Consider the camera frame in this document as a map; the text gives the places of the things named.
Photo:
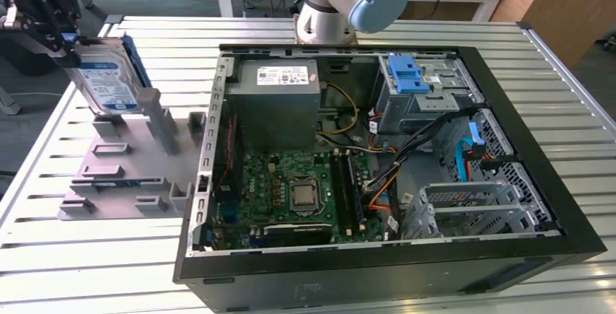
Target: ram slot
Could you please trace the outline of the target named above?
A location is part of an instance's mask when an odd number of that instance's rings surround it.
[[[365,230],[365,218],[364,218],[364,211],[361,209],[361,191],[359,186],[359,179],[355,177],[357,175],[353,166],[353,159],[351,156],[347,156],[347,166],[348,166],[348,173],[351,177],[351,199],[353,203],[353,210],[355,210],[355,218],[356,218],[356,225],[359,231]]]
[[[348,172],[347,155],[329,156],[331,182],[333,201],[336,203],[337,229],[341,235],[352,236],[357,231],[357,216],[352,198],[351,173]]]

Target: green circuit board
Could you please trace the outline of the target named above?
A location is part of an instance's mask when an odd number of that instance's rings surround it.
[[[283,152],[245,154],[241,202],[237,207],[240,226],[260,227],[291,222],[331,224],[332,243],[372,242],[383,240],[383,224],[379,217],[367,219],[365,230],[352,236],[337,229],[336,197],[331,182],[329,153]],[[352,157],[355,175],[359,180],[369,177],[367,159],[363,153]],[[299,182],[316,183],[319,190],[317,209],[309,214],[293,211],[292,186]],[[231,249],[249,246],[248,231],[227,229],[225,243]]]

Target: motherboard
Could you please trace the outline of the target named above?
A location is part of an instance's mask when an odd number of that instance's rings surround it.
[[[379,215],[365,217],[361,207],[363,153],[248,153],[243,168],[241,200],[220,208],[223,219],[237,217],[220,229],[227,248],[383,240]]]

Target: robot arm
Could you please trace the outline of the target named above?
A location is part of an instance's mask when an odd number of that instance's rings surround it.
[[[81,18],[77,0],[4,0],[0,38],[9,38],[33,53],[45,53],[64,67],[76,67],[79,57],[65,35],[77,32]]]
[[[297,37],[309,44],[345,44],[355,30],[375,33],[403,13],[407,0],[305,0],[297,19]]]

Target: metal slatted table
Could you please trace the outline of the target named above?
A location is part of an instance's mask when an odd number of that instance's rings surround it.
[[[133,36],[161,104],[207,112],[220,43],[292,43],[291,19],[124,17],[100,35]],[[305,312],[616,311],[616,127],[532,31],[509,23],[397,22],[361,44],[477,47],[609,251],[497,294],[377,302]],[[69,86],[0,203],[0,311],[208,313],[171,282],[180,219],[61,222],[57,205],[95,130]]]

